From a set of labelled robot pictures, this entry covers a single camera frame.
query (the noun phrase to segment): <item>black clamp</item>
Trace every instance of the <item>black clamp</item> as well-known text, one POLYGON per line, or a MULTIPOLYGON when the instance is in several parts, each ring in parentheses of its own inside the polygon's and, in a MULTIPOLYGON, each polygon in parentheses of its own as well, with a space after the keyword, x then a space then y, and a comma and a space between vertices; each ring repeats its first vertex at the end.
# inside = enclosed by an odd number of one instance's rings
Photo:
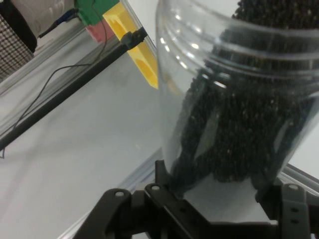
POLYGON ((144 27, 141 27, 139 30, 135 31, 134 33, 131 33, 130 31, 127 32, 121 39, 121 43, 123 45, 126 45, 128 47, 128 50, 133 49, 137 45, 139 45, 141 42, 144 41, 144 38, 147 37, 147 33, 144 29, 144 27))
MULTIPOLYGON (((165 177, 164 171, 158 161, 157 179, 165 177)), ((277 225, 211 223, 187 201, 177 199, 162 178, 132 195, 123 189, 107 191, 74 239, 130 239, 139 233, 152 239, 310 239, 311 233, 319 234, 319 198, 302 187, 275 185, 260 204, 277 225)))

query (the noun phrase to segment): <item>screw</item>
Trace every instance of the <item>screw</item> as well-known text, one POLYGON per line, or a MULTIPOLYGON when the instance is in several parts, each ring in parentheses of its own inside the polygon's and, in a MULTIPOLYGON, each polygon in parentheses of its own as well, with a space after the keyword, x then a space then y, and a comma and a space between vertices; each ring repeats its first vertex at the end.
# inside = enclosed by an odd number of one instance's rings
POLYGON ((288 187, 290 189, 293 189, 293 190, 298 190, 299 189, 299 187, 297 185, 295 185, 295 184, 290 184, 288 187))
POLYGON ((160 187, 159 186, 152 186, 152 190, 159 190, 160 189, 160 187))
POLYGON ((121 192, 121 191, 119 191, 119 192, 116 192, 116 193, 115 193, 115 196, 116 196, 116 197, 122 197, 122 196, 124 196, 124 193, 121 192))

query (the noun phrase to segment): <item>yellow object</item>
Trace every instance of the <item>yellow object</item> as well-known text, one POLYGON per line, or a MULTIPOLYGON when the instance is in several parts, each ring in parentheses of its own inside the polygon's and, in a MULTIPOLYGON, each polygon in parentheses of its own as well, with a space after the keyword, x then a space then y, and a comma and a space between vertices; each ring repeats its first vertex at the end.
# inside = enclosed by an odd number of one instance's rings
MULTIPOLYGON (((120 2, 104 13, 103 17, 119 40, 121 40, 127 32, 130 31, 133 33, 137 30, 130 15, 120 2)), ((140 43, 138 46, 128 51, 128 54, 148 83, 154 88, 158 88, 156 59, 146 43, 140 43)))

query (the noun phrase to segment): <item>pink object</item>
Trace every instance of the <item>pink object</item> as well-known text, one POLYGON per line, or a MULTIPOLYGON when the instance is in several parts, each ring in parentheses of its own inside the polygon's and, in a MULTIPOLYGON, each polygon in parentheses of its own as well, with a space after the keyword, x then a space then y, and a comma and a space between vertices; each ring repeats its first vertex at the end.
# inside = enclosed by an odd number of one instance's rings
POLYGON ((92 38, 96 40, 97 42, 105 42, 108 39, 110 39, 112 36, 114 36, 113 30, 110 28, 108 23, 103 19, 101 22, 99 22, 96 25, 89 25, 86 27, 86 30, 90 33, 92 38), (103 28, 103 24, 106 29, 106 38, 105 38, 105 31, 103 28))

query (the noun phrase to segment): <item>gray surface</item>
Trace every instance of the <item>gray surface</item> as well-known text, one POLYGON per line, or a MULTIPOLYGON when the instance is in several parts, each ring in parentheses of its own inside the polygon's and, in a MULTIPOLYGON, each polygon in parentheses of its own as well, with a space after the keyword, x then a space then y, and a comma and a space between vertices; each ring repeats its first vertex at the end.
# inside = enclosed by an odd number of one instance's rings
MULTIPOLYGON (((145 186, 155 179, 155 162, 162 160, 161 149, 157 150, 151 157, 149 157, 140 167, 133 171, 118 188, 124 188, 133 193, 135 190, 143 190, 145 186)), ((71 239, 74 237, 76 232, 82 226, 86 220, 88 214, 84 215, 76 223, 74 223, 68 230, 66 230, 58 239, 71 239)))
MULTIPOLYGON (((83 32, 76 40, 79 38, 88 38, 89 36, 85 34, 86 32, 83 32)), ((120 43, 116 37, 112 37, 108 40, 108 44, 106 45, 103 53, 101 54, 101 58, 106 57, 115 47, 119 46, 120 43)), ((99 45, 98 47, 94 48, 89 52, 87 55, 82 56, 84 52, 81 53, 81 51, 72 52, 73 55, 68 57, 69 59, 75 59, 75 57, 78 57, 81 59, 80 61, 76 62, 76 64, 87 64, 94 62, 96 57, 101 53, 101 50, 103 49, 103 45, 99 45)), ((48 69, 46 67, 41 66, 39 70, 40 73, 37 73, 37 80, 40 81, 40 84, 38 84, 38 87, 43 87, 44 80, 47 80, 46 78, 49 75, 48 69)), ((45 87, 44 91, 42 92, 41 96, 38 98, 38 100, 32 105, 32 107, 28 110, 28 113, 24 115, 24 118, 28 118, 31 114, 34 113, 36 109, 44 105, 46 102, 51 100, 54 96, 59 94, 63 89, 65 89, 67 86, 69 86, 72 82, 76 81, 80 75, 84 74, 86 71, 88 71, 90 67, 73 67, 67 69, 63 74, 61 74, 59 77, 53 76, 53 78, 50 80, 49 84, 45 87)), ((29 77, 30 83, 35 83, 34 77, 29 77)), ((23 87, 16 87, 15 89, 12 89, 9 91, 9 93, 1 98, 7 100, 7 103, 4 103, 3 105, 3 111, 0 113, 0 115, 4 115, 4 117, 0 120, 0 137, 4 137, 7 133, 10 132, 12 127, 15 125, 17 120, 21 117, 21 115, 25 112, 27 108, 29 108, 31 102, 34 100, 34 98, 39 94, 40 89, 38 87, 35 87, 29 92, 26 92, 25 88, 23 87), (22 101, 18 101, 17 99, 19 97, 24 97, 22 101)))
POLYGON ((160 146, 157 91, 128 55, 6 149, 0 238, 55 239, 160 146))
MULTIPOLYGON (((34 70, 32 70, 33 65, 29 66, 27 64, 26 67, 30 67, 27 72, 29 70, 31 70, 31 72, 24 74, 24 77, 19 80, 17 84, 6 91, 5 94, 0 95, 0 133, 8 128, 15 117, 21 115, 23 109, 26 109, 26 107, 30 105, 53 71, 62 66, 76 64, 88 54, 92 53, 98 46, 90 35, 86 31, 83 31, 54 54, 51 53, 50 57, 46 60, 42 59, 41 55, 35 57, 34 61, 38 61, 38 58, 40 58, 42 62, 34 70)), ((56 72, 47 85, 45 92, 43 92, 43 96, 46 95, 47 90, 53 88, 53 85, 64 83, 65 78, 63 78, 62 75, 67 75, 68 72, 73 70, 75 69, 63 69, 56 72)), ((8 84, 10 84, 11 80, 15 81, 14 74, 6 79, 8 84)))

